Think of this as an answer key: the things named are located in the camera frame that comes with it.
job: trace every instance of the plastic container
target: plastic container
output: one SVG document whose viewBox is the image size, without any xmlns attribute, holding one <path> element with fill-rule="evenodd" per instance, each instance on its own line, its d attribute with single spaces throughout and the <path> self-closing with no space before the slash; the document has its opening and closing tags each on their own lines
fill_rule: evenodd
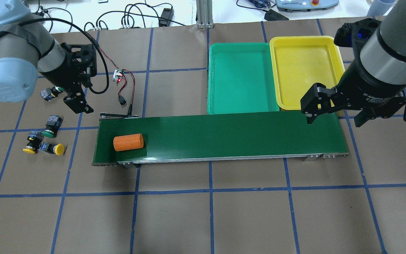
<svg viewBox="0 0 406 254">
<path fill-rule="evenodd" d="M 114 149 L 117 152 L 143 148 L 141 133 L 114 137 Z"/>
<path fill-rule="evenodd" d="M 332 88 L 345 69 L 330 36 L 275 37 L 270 41 L 277 103 L 300 110 L 300 99 L 314 83 Z"/>
<path fill-rule="evenodd" d="M 208 75 L 208 114 L 280 110 L 268 43 L 213 44 Z"/>
</svg>

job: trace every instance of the grid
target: grid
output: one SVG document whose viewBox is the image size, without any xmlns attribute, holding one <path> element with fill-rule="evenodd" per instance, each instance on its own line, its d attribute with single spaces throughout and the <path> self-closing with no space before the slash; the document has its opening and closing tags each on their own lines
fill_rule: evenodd
<svg viewBox="0 0 406 254">
<path fill-rule="evenodd" d="M 322 30 L 320 21 L 317 19 L 316 20 L 317 25 L 320 30 L 320 34 L 323 35 L 324 32 Z M 261 27 L 262 27 L 262 32 L 264 36 L 264 42 L 267 42 L 267 37 L 266 37 L 266 31 L 264 28 L 264 23 L 261 22 Z M 209 45 L 210 45 L 210 30 L 207 30 L 207 50 L 208 50 L 208 58 L 209 58 Z M 98 41 L 100 33 L 98 32 L 96 40 Z M 133 71 L 133 73 L 145 73 L 146 74 L 146 81 L 145 81 L 145 89 L 144 89 L 144 97 L 143 97 L 143 109 L 142 109 L 142 117 L 145 117 L 145 109 L 146 109 L 146 104 L 147 104 L 147 95 L 148 95 L 148 78 L 150 73 L 154 72 L 176 72 L 176 71 L 201 71 L 201 70 L 206 70 L 208 68 L 193 68 L 193 69 L 163 69 L 163 70 L 150 70 L 150 60 L 151 60 L 151 51 L 152 51 L 152 42 L 153 42 L 153 36 L 154 36 L 154 29 L 151 29 L 150 32 L 150 39 L 149 39 L 149 48 L 148 48 L 148 62 L 147 62 L 147 69 L 145 71 Z M 26 101 L 23 103 L 21 107 L 21 111 L 18 116 L 17 124 L 14 129 L 10 130 L 0 130 L 0 133 L 2 132 L 8 132 L 8 133 L 13 133 L 11 142 L 8 146 L 7 153 L 5 156 L 5 160 L 0 172 L 0 182 L 3 177 L 5 167 L 7 164 L 7 160 L 10 154 L 10 151 L 13 146 L 13 141 L 15 139 L 16 133 L 17 132 L 27 132 L 30 130 L 42 130 L 42 129 L 18 129 L 18 126 L 21 121 L 21 117 L 24 113 L 24 108 L 26 106 Z M 65 184 L 63 186 L 63 192 L 62 193 L 43 193 L 43 194 L 0 194 L 0 198 L 35 198 L 35 197 L 61 197 L 61 204 L 59 207 L 59 212 L 57 215 L 57 222 L 55 225 L 55 232 L 54 236 L 52 239 L 52 245 L 51 245 L 51 253 L 55 252 L 55 246 L 56 246 L 56 240 L 57 240 L 57 235 L 59 231 L 59 227 L 61 224 L 61 216 L 62 216 L 62 211 L 63 211 L 63 204 L 66 199 L 66 197 L 70 196 L 125 196 L 125 195 L 131 195 L 134 196 L 134 208 L 133 208 L 133 215 L 132 215 L 132 226 L 131 226 L 131 238 L 130 238 L 130 253 L 133 252 L 134 249 L 134 238 L 135 238 L 135 225 L 136 225 L 136 217 L 137 217 L 137 199 L 139 195 L 167 195 L 167 194 L 181 194 L 181 193 L 209 193 L 209 207 L 210 207 L 210 239 L 211 239 L 211 253 L 214 254 L 216 253 L 215 250 L 215 244 L 214 244 L 214 207 L 213 207 L 213 194 L 214 193 L 222 193 L 222 192 L 264 192 L 264 191 L 283 191 L 283 192 L 288 192 L 288 197 L 289 197 L 289 206 L 290 206 L 290 216 L 292 220 L 292 228 L 293 228 L 293 233 L 294 233 L 294 240 L 295 240 L 295 249 L 296 252 L 299 254 L 300 253 L 300 245 L 299 245 L 299 240 L 298 240 L 298 231 L 297 231 L 297 226 L 296 226 L 296 218 L 295 218 L 295 211 L 294 211 L 294 205 L 293 205 L 293 197 L 292 197 L 292 191 L 295 190 L 328 190 L 328 189 L 364 189 L 367 200 L 369 202 L 369 208 L 370 212 L 372 215 L 372 219 L 374 221 L 374 226 L 375 230 L 377 233 L 377 237 L 379 240 L 380 248 L 383 253 L 387 253 L 385 244 L 383 243 L 382 235 L 380 232 L 380 227 L 377 222 L 377 217 L 375 214 L 374 210 L 374 204 L 372 203 L 371 195 L 369 190 L 371 188 L 399 188 L 399 187 L 406 187 L 406 183 L 393 183 L 393 184 L 377 184 L 377 185 L 370 185 L 368 184 L 366 177 L 364 175 L 364 170 L 360 158 L 360 154 L 358 151 L 358 147 L 356 144 L 355 140 L 355 135 L 351 127 L 351 122 L 350 119 L 353 119 L 353 117 L 348 115 L 347 111 L 344 111 L 345 116 L 339 117 L 340 119 L 345 119 L 348 125 L 349 129 L 349 135 L 351 137 L 351 140 L 353 142 L 354 150 L 355 150 L 355 156 L 356 160 L 359 166 L 359 170 L 362 175 L 362 180 L 363 184 L 362 185 L 338 185 L 338 186 L 291 186 L 290 183 L 290 176 L 289 176 L 289 170 L 288 170 L 288 164 L 287 164 L 287 159 L 283 159 L 284 163 L 284 169 L 285 169 L 285 177 L 286 177 L 286 187 L 276 187 L 276 188 L 213 188 L 213 163 L 209 161 L 208 163 L 208 174 L 209 174 L 209 188 L 206 189 L 190 189 L 190 190 L 171 190 L 171 191 L 139 191 L 139 183 L 140 183 L 140 176 L 141 176 L 141 167 L 137 168 L 137 175 L 136 175 L 136 182 L 135 182 L 135 191 L 133 192 L 103 192 L 103 193 L 68 193 L 67 192 L 67 187 L 69 183 L 69 177 L 70 177 L 70 169 L 72 168 L 73 165 L 73 158 L 75 154 L 75 149 L 76 149 L 76 144 L 78 141 L 78 136 L 79 136 L 79 131 L 80 130 L 89 130 L 89 129 L 97 129 L 98 127 L 81 127 L 81 120 L 82 120 L 82 114 L 79 115 L 79 120 L 77 127 L 64 127 L 61 128 L 61 130 L 76 130 L 76 135 L 74 138 L 74 143 L 73 143 L 73 148 L 71 150 L 71 159 L 69 161 L 69 166 L 68 166 L 68 172 L 66 174 L 66 180 Z"/>
</svg>

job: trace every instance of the power adapter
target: power adapter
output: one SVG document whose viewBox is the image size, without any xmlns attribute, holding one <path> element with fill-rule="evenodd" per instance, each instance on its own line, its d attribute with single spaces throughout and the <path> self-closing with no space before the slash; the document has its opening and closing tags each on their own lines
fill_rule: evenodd
<svg viewBox="0 0 406 254">
<path fill-rule="evenodd" d="M 264 19 L 267 21 L 273 21 L 273 20 L 289 20 L 287 17 L 281 15 L 280 13 L 277 13 L 276 11 L 270 9 L 266 12 L 264 15 Z"/>
<path fill-rule="evenodd" d="M 173 9 L 172 8 L 164 8 L 164 10 L 162 11 L 161 14 L 161 19 L 159 21 L 159 26 L 160 27 L 169 27 L 170 26 L 170 20 L 173 18 Z"/>
</svg>

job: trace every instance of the table surface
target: table surface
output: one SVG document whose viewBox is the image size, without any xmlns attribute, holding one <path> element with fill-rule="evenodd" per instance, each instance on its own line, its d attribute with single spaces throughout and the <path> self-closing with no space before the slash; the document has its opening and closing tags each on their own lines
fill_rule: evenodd
<svg viewBox="0 0 406 254">
<path fill-rule="evenodd" d="M 313 19 L 92 32 L 136 78 L 134 114 L 206 114 L 208 47 L 330 35 L 358 19 Z M 79 33 L 59 42 L 87 43 Z M 345 67 L 353 60 L 341 49 Z M 104 85 L 99 75 L 95 90 Z M 351 156 L 92 167 L 98 113 L 124 114 L 111 84 L 87 92 L 93 114 L 43 101 L 0 103 L 0 253 L 406 253 L 406 122 L 402 111 L 356 128 L 339 113 Z M 129 98 L 132 84 L 122 94 Z M 64 117 L 63 156 L 22 151 L 30 130 Z"/>
</svg>

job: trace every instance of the connector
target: connector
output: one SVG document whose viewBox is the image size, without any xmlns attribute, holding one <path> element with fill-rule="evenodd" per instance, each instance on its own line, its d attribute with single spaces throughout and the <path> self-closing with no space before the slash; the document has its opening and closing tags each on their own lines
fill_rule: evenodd
<svg viewBox="0 0 406 254">
<path fill-rule="evenodd" d="M 126 104 L 126 100 L 123 98 L 123 96 L 119 95 L 119 103 L 120 105 L 125 105 Z"/>
<path fill-rule="evenodd" d="M 131 116 L 132 113 L 133 113 L 133 105 L 130 104 L 130 105 L 129 105 L 129 108 L 128 108 L 128 116 Z"/>
</svg>

